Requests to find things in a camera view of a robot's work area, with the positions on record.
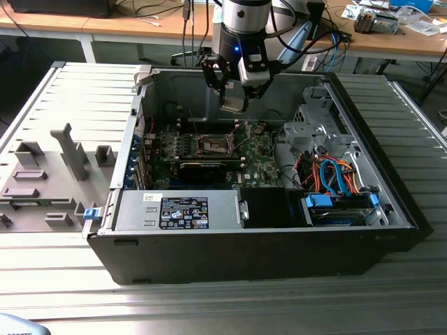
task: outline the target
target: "warning label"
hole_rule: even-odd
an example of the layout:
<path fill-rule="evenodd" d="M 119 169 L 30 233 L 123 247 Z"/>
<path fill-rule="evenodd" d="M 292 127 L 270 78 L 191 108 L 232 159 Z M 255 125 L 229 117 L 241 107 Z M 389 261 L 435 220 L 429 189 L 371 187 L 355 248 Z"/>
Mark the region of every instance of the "warning label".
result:
<path fill-rule="evenodd" d="M 208 198 L 161 198 L 161 229 L 208 229 Z"/>

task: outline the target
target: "wooden desk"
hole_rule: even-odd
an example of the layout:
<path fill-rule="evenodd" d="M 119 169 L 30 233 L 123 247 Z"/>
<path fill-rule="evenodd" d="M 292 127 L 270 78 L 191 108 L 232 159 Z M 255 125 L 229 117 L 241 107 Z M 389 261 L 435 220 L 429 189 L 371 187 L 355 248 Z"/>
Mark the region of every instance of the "wooden desk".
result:
<path fill-rule="evenodd" d="M 155 1 L 156 0 L 136 0 L 139 6 L 146 3 L 156 3 Z M 155 27 L 137 18 L 124 17 L 118 13 L 113 14 L 109 19 L 68 15 L 19 14 L 12 11 L 6 0 L 3 0 L 3 3 L 11 17 L 30 36 L 65 38 L 80 41 L 88 62 L 95 62 L 94 51 L 91 46 L 91 42 L 95 40 L 164 45 L 181 45 L 182 43 L 183 19 L 181 8 L 160 14 L 160 20 L 148 19 L 161 24 L 161 27 Z M 353 20 L 339 17 L 342 13 L 342 8 L 348 3 L 350 3 L 349 0 L 328 0 L 328 9 L 334 22 L 341 30 L 352 34 L 352 42 L 346 53 L 348 56 L 380 59 L 406 59 L 413 61 L 438 61 L 439 57 L 441 57 L 446 49 L 447 42 L 445 35 L 437 34 L 427 37 L 406 27 L 400 27 L 396 35 L 356 33 L 353 30 Z M 153 13 L 169 7 L 179 6 L 180 4 L 180 0 L 168 0 L 163 6 L 150 8 L 142 13 Z M 205 5 L 198 4 L 195 9 L 194 38 L 198 45 L 205 33 Z M 210 30 L 204 46 L 211 45 L 213 9 L 214 6 L 210 6 Z M 126 10 L 131 14 L 130 7 L 122 8 L 122 11 Z M 433 10 L 430 15 L 447 15 L 447 10 Z M 1 9 L 0 34 L 15 36 L 23 35 Z M 186 30 L 185 44 L 187 46 L 191 45 L 191 23 L 188 24 Z M 322 40 L 315 44 L 315 49 L 327 47 L 329 44 L 329 39 Z"/>
<path fill-rule="evenodd" d="M 146 3 L 154 3 L 154 1 L 159 2 L 159 0 L 145 0 L 138 3 L 139 6 Z M 141 14 L 155 13 L 168 8 L 176 7 L 182 5 L 180 1 L 168 0 L 165 6 L 158 6 L 154 8 L 148 8 L 146 11 L 142 10 Z M 124 13 L 131 14 L 130 5 L 125 6 L 122 11 Z M 214 6 L 209 6 L 210 13 L 210 30 L 208 32 L 208 39 L 212 38 L 212 13 Z M 206 6 L 202 4 L 197 4 L 194 6 L 195 20 L 194 20 L 194 39 L 200 40 L 203 37 L 206 29 Z M 162 13 L 158 15 L 160 20 L 146 18 L 145 20 L 159 22 L 161 27 L 153 26 L 147 22 L 139 20 L 137 18 L 125 17 L 119 13 L 115 13 L 109 19 L 96 19 L 89 18 L 84 24 L 82 30 L 85 33 L 90 34 L 114 34 L 114 35 L 132 35 L 132 36 L 151 36 L 151 37 L 162 37 L 162 38 L 174 38 L 182 39 L 183 32 L 183 17 L 182 9 L 174 9 L 172 11 Z M 186 38 L 191 38 L 191 19 L 186 26 Z"/>
<path fill-rule="evenodd" d="M 7 0 L 3 1 L 3 5 L 8 14 L 16 21 L 24 30 L 44 30 L 44 31 L 70 31 L 82 33 L 82 27 L 89 19 L 83 16 L 70 15 L 48 15 L 48 14 L 22 14 L 16 13 L 11 8 Z M 0 27 L 17 29 L 17 26 L 11 19 L 6 16 L 0 7 Z"/>
<path fill-rule="evenodd" d="M 446 49 L 447 42 L 445 34 L 438 33 L 437 35 L 427 37 L 403 25 L 400 25 L 399 30 L 395 35 L 386 33 L 356 33 L 354 31 L 354 21 L 340 17 L 343 13 L 343 8 L 348 3 L 350 3 L 350 1 L 328 0 L 328 10 L 339 29 L 352 34 L 351 44 L 349 45 L 351 54 L 371 52 L 375 54 L 395 54 L 395 59 L 408 59 L 408 57 L 410 57 L 409 59 L 414 60 L 414 57 L 417 58 L 420 56 L 435 56 L 439 58 Z M 430 11 L 429 14 L 431 16 L 436 17 L 437 15 L 447 15 L 447 9 L 441 10 L 439 7 L 435 8 L 437 9 Z"/>

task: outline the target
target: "green motherboard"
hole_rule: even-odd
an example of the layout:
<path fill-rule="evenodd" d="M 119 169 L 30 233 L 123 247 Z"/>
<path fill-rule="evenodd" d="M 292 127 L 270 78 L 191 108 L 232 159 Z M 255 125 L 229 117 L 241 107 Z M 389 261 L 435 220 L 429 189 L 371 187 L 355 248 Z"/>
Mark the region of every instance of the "green motherboard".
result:
<path fill-rule="evenodd" d="M 148 160 L 153 189 L 232 189 L 282 186 L 265 124 L 244 122 L 231 133 L 182 133 L 167 126 L 154 136 Z M 220 182 L 184 183 L 182 164 L 220 165 Z"/>

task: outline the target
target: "white object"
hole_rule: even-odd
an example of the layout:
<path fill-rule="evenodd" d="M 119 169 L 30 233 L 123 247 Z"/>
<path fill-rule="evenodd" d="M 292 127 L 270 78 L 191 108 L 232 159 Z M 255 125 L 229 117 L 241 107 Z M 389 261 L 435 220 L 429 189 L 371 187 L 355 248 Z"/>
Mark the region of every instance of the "white object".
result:
<path fill-rule="evenodd" d="M 411 24 L 407 24 L 406 27 L 426 36 L 433 36 L 439 34 L 439 27 L 426 21 L 418 21 Z"/>
<path fill-rule="evenodd" d="M 383 9 L 389 9 L 390 4 L 382 0 L 362 0 L 359 5 L 366 7 L 379 7 Z"/>

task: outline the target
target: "blue latch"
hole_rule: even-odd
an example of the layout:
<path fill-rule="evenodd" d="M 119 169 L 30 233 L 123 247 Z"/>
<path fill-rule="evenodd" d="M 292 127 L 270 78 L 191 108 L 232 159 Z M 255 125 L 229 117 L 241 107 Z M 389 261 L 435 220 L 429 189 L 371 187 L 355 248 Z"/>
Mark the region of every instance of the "blue latch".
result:
<path fill-rule="evenodd" d="M 371 194 L 369 196 L 369 201 L 371 202 L 371 204 L 374 207 L 377 207 L 379 205 L 379 199 L 377 198 L 377 195 L 375 195 L 375 194 Z"/>
<path fill-rule="evenodd" d="M 101 210 L 99 208 L 88 208 L 84 211 L 84 220 L 101 220 Z"/>
<path fill-rule="evenodd" d="M 332 207 L 332 200 L 327 194 L 310 194 L 306 197 L 306 205 L 310 207 Z"/>

